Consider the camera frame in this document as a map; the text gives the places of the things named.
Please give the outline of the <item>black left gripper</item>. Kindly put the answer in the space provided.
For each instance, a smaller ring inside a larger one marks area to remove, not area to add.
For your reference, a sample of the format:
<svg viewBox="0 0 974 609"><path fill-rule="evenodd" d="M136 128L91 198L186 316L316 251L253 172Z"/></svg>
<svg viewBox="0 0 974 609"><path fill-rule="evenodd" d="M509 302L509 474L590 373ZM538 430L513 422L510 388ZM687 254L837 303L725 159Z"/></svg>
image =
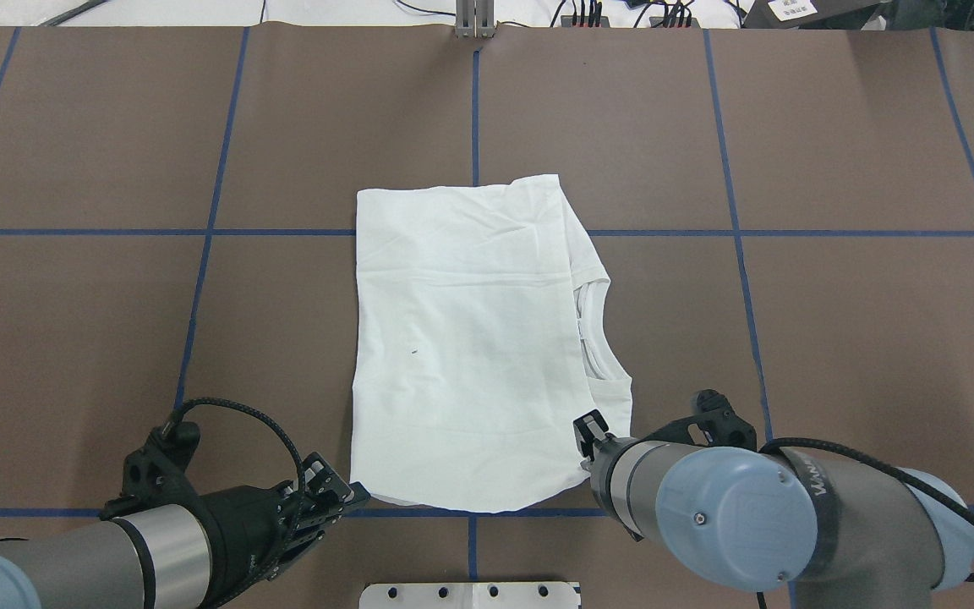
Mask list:
<svg viewBox="0 0 974 609"><path fill-rule="evenodd" d="M202 525L211 548L204 606L221 606L261 579L285 573L342 518L364 508L371 495L345 481L319 453L297 465L297 490L236 486L201 495Z"/></svg>

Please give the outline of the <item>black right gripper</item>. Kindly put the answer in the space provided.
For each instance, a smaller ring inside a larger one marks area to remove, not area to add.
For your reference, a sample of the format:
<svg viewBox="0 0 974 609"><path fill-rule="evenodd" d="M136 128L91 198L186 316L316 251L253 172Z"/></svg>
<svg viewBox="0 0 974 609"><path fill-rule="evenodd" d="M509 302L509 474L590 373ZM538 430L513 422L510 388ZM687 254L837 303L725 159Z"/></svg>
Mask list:
<svg viewBox="0 0 974 609"><path fill-rule="evenodd" d="M598 409L573 421L573 435L583 465L614 463L623 451L622 438L610 431L610 425Z"/></svg>

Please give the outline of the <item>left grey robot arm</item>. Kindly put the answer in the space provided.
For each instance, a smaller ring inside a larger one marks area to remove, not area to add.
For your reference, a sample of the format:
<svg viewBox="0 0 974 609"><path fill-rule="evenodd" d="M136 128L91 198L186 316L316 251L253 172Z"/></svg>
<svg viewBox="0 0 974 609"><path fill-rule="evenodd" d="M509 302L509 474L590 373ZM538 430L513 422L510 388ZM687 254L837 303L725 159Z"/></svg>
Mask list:
<svg viewBox="0 0 974 609"><path fill-rule="evenodd" d="M38 540L0 537L0 608L219 608L286 572L369 493L317 453L305 482L200 495L143 448L97 523Z"/></svg>

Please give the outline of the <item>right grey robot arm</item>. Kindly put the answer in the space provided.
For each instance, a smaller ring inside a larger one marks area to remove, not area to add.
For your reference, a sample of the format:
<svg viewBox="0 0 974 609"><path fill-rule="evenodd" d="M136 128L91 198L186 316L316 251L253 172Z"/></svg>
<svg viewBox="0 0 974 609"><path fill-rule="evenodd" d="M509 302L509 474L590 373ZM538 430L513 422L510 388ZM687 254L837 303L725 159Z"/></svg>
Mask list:
<svg viewBox="0 0 974 609"><path fill-rule="evenodd" d="M935 475L807 438L755 446L727 413L620 438L573 421L600 508L710 582L795 585L800 608L930 608L970 581L974 513Z"/></svg>

